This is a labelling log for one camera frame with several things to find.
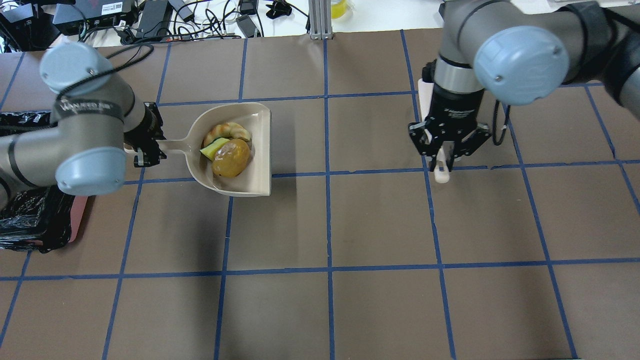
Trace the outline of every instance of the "barcode sticker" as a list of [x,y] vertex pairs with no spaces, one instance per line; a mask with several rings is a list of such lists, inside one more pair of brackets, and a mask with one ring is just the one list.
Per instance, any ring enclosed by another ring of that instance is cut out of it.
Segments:
[[122,2],[102,5],[102,14],[118,13],[122,11]]

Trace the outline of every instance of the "brown table surface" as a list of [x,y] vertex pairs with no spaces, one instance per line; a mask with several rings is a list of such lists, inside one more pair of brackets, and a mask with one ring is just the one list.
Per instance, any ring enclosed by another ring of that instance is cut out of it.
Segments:
[[[0,358],[640,359],[640,122],[600,83],[563,87],[436,184],[406,125],[439,43],[156,46],[122,76],[167,137],[271,108],[273,193],[218,195],[180,156],[130,167],[75,243],[0,252]],[[51,105],[41,57],[0,56],[1,111]]]

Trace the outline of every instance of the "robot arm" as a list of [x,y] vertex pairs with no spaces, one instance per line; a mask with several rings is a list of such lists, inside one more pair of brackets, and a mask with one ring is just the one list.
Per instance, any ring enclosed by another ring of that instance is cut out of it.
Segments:
[[451,171],[491,136],[476,115],[484,90],[508,105],[530,104],[563,83],[599,79],[640,118],[638,5],[576,3],[526,15],[507,0],[453,0],[441,7],[440,56],[423,70],[433,83],[429,115],[409,124],[417,150]]
[[[94,48],[64,44],[48,51],[40,75],[56,93],[113,69]],[[71,195],[100,195],[124,185],[123,142],[134,147],[137,166],[159,163],[161,119],[117,74],[95,78],[56,100],[57,126],[0,138],[0,209],[18,192],[58,185]]]

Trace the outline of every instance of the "black plastic bag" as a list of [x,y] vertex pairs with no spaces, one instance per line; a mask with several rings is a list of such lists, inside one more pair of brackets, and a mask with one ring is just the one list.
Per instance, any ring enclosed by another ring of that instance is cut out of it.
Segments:
[[[0,136],[52,127],[49,113],[0,113]],[[38,250],[45,254],[65,246],[71,237],[75,197],[57,186],[17,194],[0,210],[0,249]]]

